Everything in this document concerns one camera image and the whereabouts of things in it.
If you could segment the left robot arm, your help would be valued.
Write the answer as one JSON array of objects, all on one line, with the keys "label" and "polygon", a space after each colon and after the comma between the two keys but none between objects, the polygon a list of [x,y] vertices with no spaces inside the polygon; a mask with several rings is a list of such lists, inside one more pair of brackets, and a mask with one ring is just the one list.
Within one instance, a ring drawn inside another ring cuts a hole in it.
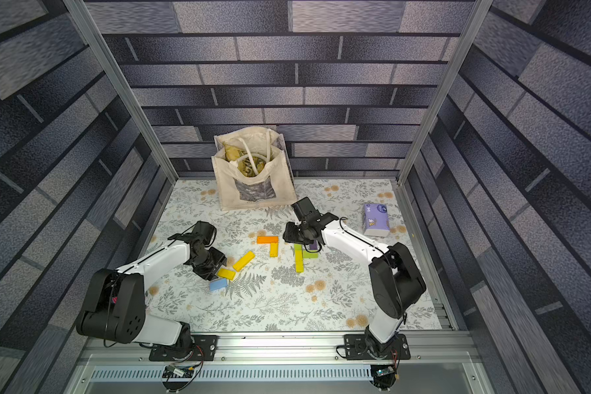
[{"label": "left robot arm", "polygon": [[227,258],[213,246],[217,229],[198,221],[164,246],[117,269],[96,272],[77,317],[77,333],[110,341],[190,349],[190,329],[184,323],[152,316],[146,298],[150,287],[178,266],[186,265],[205,281],[217,278]]}]

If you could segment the orange long block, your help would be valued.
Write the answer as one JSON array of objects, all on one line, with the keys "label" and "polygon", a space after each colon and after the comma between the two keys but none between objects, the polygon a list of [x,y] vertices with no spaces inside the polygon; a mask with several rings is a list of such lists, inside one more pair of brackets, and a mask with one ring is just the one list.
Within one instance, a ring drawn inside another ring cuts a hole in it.
[{"label": "orange long block", "polygon": [[277,236],[257,236],[256,243],[258,245],[277,244],[279,239]]}]

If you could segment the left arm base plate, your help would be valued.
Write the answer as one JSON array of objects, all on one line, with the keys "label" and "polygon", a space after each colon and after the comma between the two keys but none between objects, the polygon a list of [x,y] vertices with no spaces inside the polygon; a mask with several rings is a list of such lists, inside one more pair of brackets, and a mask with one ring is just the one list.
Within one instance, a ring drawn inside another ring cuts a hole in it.
[{"label": "left arm base plate", "polygon": [[153,345],[149,361],[169,363],[213,361],[218,339],[217,335],[188,335],[172,346]]}]

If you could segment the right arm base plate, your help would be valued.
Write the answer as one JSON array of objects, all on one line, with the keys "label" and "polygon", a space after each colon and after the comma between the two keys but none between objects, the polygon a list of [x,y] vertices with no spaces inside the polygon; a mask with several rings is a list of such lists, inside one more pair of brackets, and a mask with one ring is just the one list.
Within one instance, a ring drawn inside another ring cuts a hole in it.
[{"label": "right arm base plate", "polygon": [[386,343],[363,334],[346,334],[343,337],[346,359],[349,361],[406,361],[411,358],[405,335],[397,334]]}]

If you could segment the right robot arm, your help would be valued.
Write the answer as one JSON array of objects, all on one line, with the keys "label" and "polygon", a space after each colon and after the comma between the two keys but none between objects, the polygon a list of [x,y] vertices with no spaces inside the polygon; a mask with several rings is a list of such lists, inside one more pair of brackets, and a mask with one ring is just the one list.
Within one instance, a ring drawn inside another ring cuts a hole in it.
[{"label": "right robot arm", "polygon": [[343,218],[333,213],[320,213],[305,197],[292,204],[296,223],[289,222],[283,233],[287,243],[309,246],[314,242],[348,255],[366,264],[377,310],[364,330],[363,351],[347,359],[383,360],[402,346],[397,330],[406,322],[406,312],[427,291],[424,278],[408,247],[400,242],[387,245],[349,228]]}]

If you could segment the lime green block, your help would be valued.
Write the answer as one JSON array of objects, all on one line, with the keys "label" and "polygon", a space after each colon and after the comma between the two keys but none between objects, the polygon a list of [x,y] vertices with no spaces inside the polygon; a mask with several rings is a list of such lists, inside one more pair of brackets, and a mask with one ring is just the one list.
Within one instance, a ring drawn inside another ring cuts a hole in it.
[{"label": "lime green block", "polygon": [[303,251],[302,254],[304,259],[318,259],[317,252]]}]

